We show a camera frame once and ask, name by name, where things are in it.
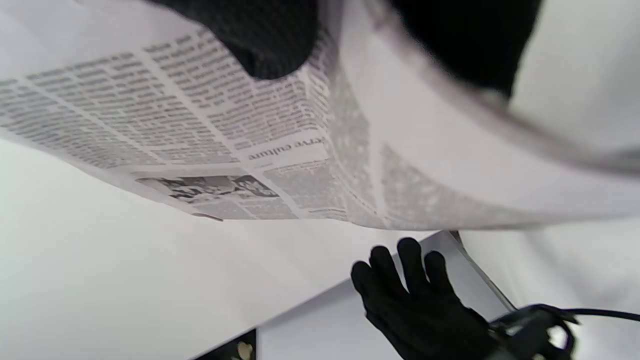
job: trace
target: newspaper page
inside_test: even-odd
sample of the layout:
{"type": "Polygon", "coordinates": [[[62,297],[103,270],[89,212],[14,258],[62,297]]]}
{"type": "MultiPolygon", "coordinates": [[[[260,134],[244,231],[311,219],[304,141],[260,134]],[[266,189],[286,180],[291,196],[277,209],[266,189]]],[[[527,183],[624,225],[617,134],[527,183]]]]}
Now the newspaper page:
{"type": "MultiPolygon", "coordinates": [[[[380,229],[426,230],[540,224],[620,210],[613,204],[604,214],[581,213],[574,199],[562,208],[535,200],[539,194],[522,197],[535,190],[548,199],[567,181],[584,176],[565,174],[559,188],[518,182],[517,168],[502,168],[496,179],[495,167],[506,164],[505,153],[523,156],[513,147],[498,149],[505,147],[501,140],[492,138],[499,144],[482,154],[493,156],[494,165],[487,158],[474,159],[474,147],[482,144],[463,145],[466,153],[459,153],[460,141],[475,133],[482,139],[489,135],[461,127],[457,119],[438,123],[460,118],[460,111],[442,111],[451,102],[433,95],[433,87],[416,75],[424,57],[413,55],[418,64],[412,66],[383,63],[412,57],[394,47],[397,29],[393,35],[376,29],[375,16],[363,2],[328,2],[324,12],[342,13],[340,31],[332,24],[338,18],[330,17],[308,62],[274,81],[251,78],[208,29],[165,9],[142,2],[135,8],[132,2],[96,4],[102,6],[96,19],[127,10],[144,14],[153,26],[138,26],[135,14],[129,14],[129,22],[119,19],[117,25],[136,29],[134,43],[122,36],[105,40],[100,56],[90,56],[101,52],[93,44],[91,51],[57,57],[56,66],[40,62],[28,71],[13,59],[18,70],[5,71],[0,79],[3,137],[149,199],[218,219],[330,218],[380,229]],[[332,10],[332,4],[340,8],[332,10]],[[175,26],[154,33],[167,22],[175,26]],[[368,40],[358,45],[356,37],[368,40]],[[380,50],[379,44],[392,56],[362,57],[380,50]],[[411,88],[404,81],[393,84],[403,71],[414,71],[410,81],[421,87],[418,94],[398,99],[411,88]],[[394,88],[400,89],[396,96],[389,93],[394,88]],[[403,105],[416,96],[427,99],[418,100],[420,106],[439,103],[424,112],[403,105]],[[496,182],[488,183],[487,177],[496,182]]],[[[12,21],[18,20],[14,13],[12,21]]],[[[61,17],[54,20],[62,26],[61,17]]],[[[24,29],[34,26],[23,21],[24,29]]],[[[85,25],[70,28],[82,37],[85,25]]],[[[65,51],[62,40],[40,36],[34,46],[65,51]]],[[[520,166],[540,162],[527,161],[520,166]]],[[[619,183],[589,178],[586,190],[602,189],[603,182],[605,189],[619,183]]],[[[625,183],[620,193],[640,197],[637,184],[625,183]]]]}

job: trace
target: white wall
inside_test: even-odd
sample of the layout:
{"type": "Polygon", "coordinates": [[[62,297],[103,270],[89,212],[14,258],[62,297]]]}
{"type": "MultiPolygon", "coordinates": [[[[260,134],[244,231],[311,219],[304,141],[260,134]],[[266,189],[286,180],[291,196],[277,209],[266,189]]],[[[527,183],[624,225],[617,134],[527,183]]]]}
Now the white wall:
{"type": "MultiPolygon", "coordinates": [[[[515,306],[640,313],[640,218],[528,231],[462,231],[465,248],[515,306]]],[[[576,360],[637,359],[640,323],[581,317],[576,360]]]]}
{"type": "Polygon", "coordinates": [[[409,234],[331,220],[219,223],[31,149],[0,142],[0,154],[3,360],[187,359],[409,234]]]}

